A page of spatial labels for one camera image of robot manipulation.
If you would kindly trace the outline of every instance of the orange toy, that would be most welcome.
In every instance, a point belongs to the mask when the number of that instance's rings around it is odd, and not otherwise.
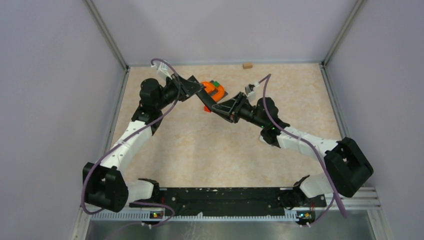
[[[212,97],[215,102],[218,102],[219,100],[223,99],[223,97],[225,97],[225,89],[217,81],[203,81],[201,84],[203,84],[204,90]],[[204,106],[204,110],[208,113],[211,112],[211,110],[209,110],[209,108],[206,106]]]

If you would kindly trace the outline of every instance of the white wall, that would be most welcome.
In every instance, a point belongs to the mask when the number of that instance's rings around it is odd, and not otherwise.
[[[370,0],[329,65],[395,239],[422,239],[424,1]]]
[[[2,0],[0,35],[0,239],[68,239],[123,70],[82,0]]]
[[[94,0],[129,65],[325,58],[356,0]]]

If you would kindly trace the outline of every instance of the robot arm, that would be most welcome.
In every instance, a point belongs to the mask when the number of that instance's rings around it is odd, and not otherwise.
[[[139,105],[128,128],[114,144],[116,150],[93,170],[87,180],[84,192],[86,203],[117,213],[127,203],[151,198],[154,189],[151,182],[138,180],[127,186],[123,174],[141,146],[160,126],[162,120],[157,119],[162,116],[161,110],[174,101],[183,102],[203,90],[203,85],[191,78],[185,80],[174,75],[166,76],[164,87],[154,78],[141,83]],[[91,162],[85,165],[82,171],[83,181],[93,166]]]
[[[336,141],[297,130],[278,118],[279,110],[270,97],[266,97],[265,102],[272,119],[289,134],[280,131],[270,121],[265,112],[262,98],[257,101],[255,106],[252,106],[249,103],[248,96],[242,92],[222,103],[213,103],[202,92],[197,95],[212,112],[227,121],[237,123],[239,119],[243,119],[261,127],[260,139],[269,145],[282,149],[292,149],[316,159],[313,149],[301,139],[310,142],[324,159],[326,170],[337,192],[345,197],[352,197],[374,172],[367,158],[353,139],[345,137],[341,141]],[[324,173],[303,177],[294,186],[299,188],[308,198],[333,192]]]

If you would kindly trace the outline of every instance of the black mounting plate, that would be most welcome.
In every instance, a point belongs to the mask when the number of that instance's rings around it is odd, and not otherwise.
[[[244,217],[244,216],[283,216],[283,202],[296,195],[291,187],[169,187],[159,188],[149,200],[140,202],[162,203],[175,210],[176,216],[205,217]],[[291,207],[327,206],[321,196],[306,199]],[[140,205],[130,203],[131,208]]]

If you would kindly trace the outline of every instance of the orange object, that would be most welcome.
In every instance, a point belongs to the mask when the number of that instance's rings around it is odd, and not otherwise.
[[[213,83],[208,82],[208,81],[203,81],[201,82],[201,84],[203,84],[204,86],[204,90],[207,92],[207,94],[210,94],[214,91],[217,91],[213,96],[212,99],[215,102],[218,102],[219,100],[221,100],[224,95],[225,95],[225,89],[222,85],[219,84],[219,86],[215,86]],[[204,110],[208,113],[211,112],[211,110],[209,110],[208,107],[204,106]]]
[[[251,68],[253,68],[253,63],[251,62],[243,63],[243,69],[251,69]]]

